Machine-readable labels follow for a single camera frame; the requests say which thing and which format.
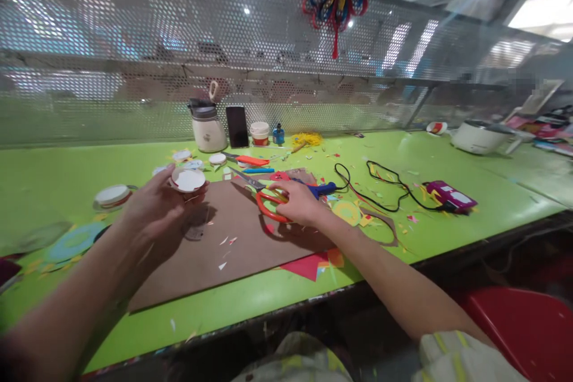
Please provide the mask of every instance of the red tassel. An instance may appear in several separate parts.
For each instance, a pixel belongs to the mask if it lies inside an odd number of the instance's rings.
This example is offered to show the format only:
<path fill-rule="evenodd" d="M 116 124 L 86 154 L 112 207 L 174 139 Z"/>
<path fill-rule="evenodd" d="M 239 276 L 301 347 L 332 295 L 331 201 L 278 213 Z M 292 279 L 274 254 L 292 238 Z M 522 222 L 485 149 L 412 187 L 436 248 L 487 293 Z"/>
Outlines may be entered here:
<path fill-rule="evenodd" d="M 334 49 L 332 50 L 332 59 L 338 58 L 338 26 L 334 26 Z"/>

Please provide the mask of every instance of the hand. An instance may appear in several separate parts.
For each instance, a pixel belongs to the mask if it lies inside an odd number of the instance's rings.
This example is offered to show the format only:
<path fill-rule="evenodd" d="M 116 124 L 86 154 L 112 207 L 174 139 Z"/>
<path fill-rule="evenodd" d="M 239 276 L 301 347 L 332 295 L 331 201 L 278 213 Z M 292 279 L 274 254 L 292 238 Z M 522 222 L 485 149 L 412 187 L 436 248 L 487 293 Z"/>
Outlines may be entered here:
<path fill-rule="evenodd" d="M 309 188 L 296 181 L 278 181 L 269 189 L 280 188 L 286 191 L 288 203 L 276 207 L 279 215 L 283 215 L 303 226 L 314 226 L 319 216 L 329 213 L 327 207 L 321 204 L 310 192 Z"/>
<path fill-rule="evenodd" d="M 115 230 L 129 236 L 132 245 L 149 249 L 158 244 L 170 250 L 164 254 L 172 254 L 181 243 L 186 233 L 182 227 L 205 199 L 209 182 L 193 193 L 182 194 L 167 184 L 174 168 L 171 164 L 136 191 L 113 224 Z"/>

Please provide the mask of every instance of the black power cord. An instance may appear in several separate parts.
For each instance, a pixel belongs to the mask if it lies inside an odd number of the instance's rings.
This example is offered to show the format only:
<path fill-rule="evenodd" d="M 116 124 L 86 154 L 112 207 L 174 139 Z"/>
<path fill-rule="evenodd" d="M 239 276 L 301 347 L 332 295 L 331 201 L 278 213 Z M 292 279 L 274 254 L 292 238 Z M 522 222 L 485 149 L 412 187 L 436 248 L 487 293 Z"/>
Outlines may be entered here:
<path fill-rule="evenodd" d="M 398 181 L 397 181 L 397 182 L 393 182 L 393 181 L 386 180 L 386 179 L 382 179 L 382 178 L 379 178 L 379 177 L 373 175 L 373 174 L 372 174 L 372 171 L 370 170 L 370 166 L 371 166 L 372 164 L 374 164 L 374 165 L 376 165 L 376 166 L 378 166 L 378 167 L 380 167 L 380 168 L 382 168 L 382 169 L 384 169 L 384 170 L 387 170 L 387 171 L 389 171 L 390 173 L 396 175 L 396 178 L 398 179 Z M 338 171 L 338 166 L 341 166 L 344 170 L 346 170 L 347 176 L 344 176 L 341 172 Z M 406 190 L 406 194 L 404 194 L 404 195 L 398 197 L 398 203 L 397 203 L 396 209 L 390 209 L 390 208 L 387 208 L 387 207 L 385 207 L 385 206 L 382 206 L 382 205 L 379 204 L 377 201 L 375 201 L 375 200 L 371 199 L 370 197 L 365 196 L 364 194 L 361 194 L 361 193 L 359 193 L 358 191 L 356 191 L 356 190 L 354 189 L 354 187 L 352 186 L 352 184 L 350 183 L 350 172 L 349 172 L 349 170 L 346 168 L 346 166 L 344 166 L 344 164 L 340 164 L 340 163 L 336 163 L 336 164 L 334 165 L 334 171 L 335 171 L 342 179 L 344 179 L 344 180 L 346 181 L 346 185 L 344 185 L 343 187 L 337 187 L 337 190 L 344 190 L 344 189 L 346 189 L 346 188 L 349 187 L 349 188 L 351 188 L 356 194 L 358 194 L 360 197 L 362 197 L 362 198 L 364 198 L 364 199 L 370 201 L 370 203 L 375 204 L 376 206 L 378 206 L 379 208 L 381 208 L 381 209 L 383 209 L 383 210 L 385 210 L 385 211 L 387 211 L 387 212 L 398 212 L 398 211 L 400 210 L 400 201 L 401 201 L 402 199 L 405 199 L 405 198 L 408 197 L 408 196 L 412 197 L 412 198 L 414 199 L 414 201 L 416 201 L 417 204 L 419 204 L 420 206 L 422 206 L 422 207 L 423 207 L 424 209 L 426 209 L 426 210 L 431 210 L 431 211 L 436 211 L 436 212 L 439 212 L 439 211 L 453 212 L 452 208 L 451 208 L 450 205 L 448 205 L 447 203 L 446 203 L 446 204 L 443 204 L 443 205 L 441 205 L 441 206 L 438 206 L 438 207 L 434 207 L 434 208 L 431 208 L 431 207 L 428 207 L 428 206 L 423 205 L 423 204 L 414 196 L 414 194 L 412 194 L 412 192 L 410 191 L 410 188 L 408 187 L 408 185 L 406 185 L 404 182 L 402 182 L 402 180 L 400 180 L 400 175 L 399 175 L 397 172 L 395 172 L 395 171 L 393 171 L 393 170 L 390 170 L 389 168 L 384 167 L 384 166 L 382 166 L 382 165 L 380 165 L 380 164 L 378 164 L 377 162 L 372 161 L 372 160 L 366 161 L 366 167 L 368 167 L 368 172 L 369 172 L 370 176 L 373 177 L 374 179 L 376 179 L 376 180 L 381 180 L 381 181 L 383 181 L 383 182 L 391 183 L 391 184 L 394 184 L 394 185 L 400 185 L 400 187 L 403 187 L 403 188 Z"/>

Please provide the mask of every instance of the white rice cooker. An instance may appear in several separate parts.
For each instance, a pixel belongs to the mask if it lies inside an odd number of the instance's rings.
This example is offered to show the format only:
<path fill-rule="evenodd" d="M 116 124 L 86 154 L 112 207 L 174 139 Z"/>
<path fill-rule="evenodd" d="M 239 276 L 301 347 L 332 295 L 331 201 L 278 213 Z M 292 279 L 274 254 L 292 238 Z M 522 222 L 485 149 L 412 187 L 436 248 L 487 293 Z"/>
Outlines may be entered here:
<path fill-rule="evenodd" d="M 496 151 L 510 137 L 515 137 L 515 141 L 505 151 L 506 155 L 515 151 L 523 142 L 523 138 L 516 134 L 513 128 L 474 119 L 464 121 L 451 135 L 452 145 L 456 148 L 478 155 Z"/>

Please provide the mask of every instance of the floor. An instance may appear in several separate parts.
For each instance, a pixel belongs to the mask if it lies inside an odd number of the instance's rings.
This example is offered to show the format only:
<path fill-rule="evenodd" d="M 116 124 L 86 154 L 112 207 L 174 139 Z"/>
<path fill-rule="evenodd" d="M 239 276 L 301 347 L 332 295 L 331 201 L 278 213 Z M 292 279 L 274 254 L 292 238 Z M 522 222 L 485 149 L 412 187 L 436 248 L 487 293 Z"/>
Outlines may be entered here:
<path fill-rule="evenodd" d="M 565 232 L 520 245 L 514 250 L 510 270 L 504 273 L 499 273 L 499 268 L 507 265 L 507 250 L 466 268 L 457 276 L 435 281 L 447 291 L 495 284 L 528 287 L 531 284 L 529 275 L 541 260 L 559 254 L 564 247 L 568 252 L 573 251 L 570 238 L 571 233 Z M 315 304 L 305 312 L 269 318 L 232 335 L 181 351 L 169 361 L 156 358 L 139 362 L 97 379 L 98 382 L 230 381 L 246 363 L 271 353 L 286 332 L 300 325 L 301 321 L 307 322 L 308 318 L 325 322 L 321 324 L 327 327 L 325 331 L 339 335 L 338 341 L 345 345 L 351 358 L 351 374 L 355 382 L 383 378 L 409 381 L 419 369 L 416 345 L 369 286 L 362 283 L 342 295 Z"/>

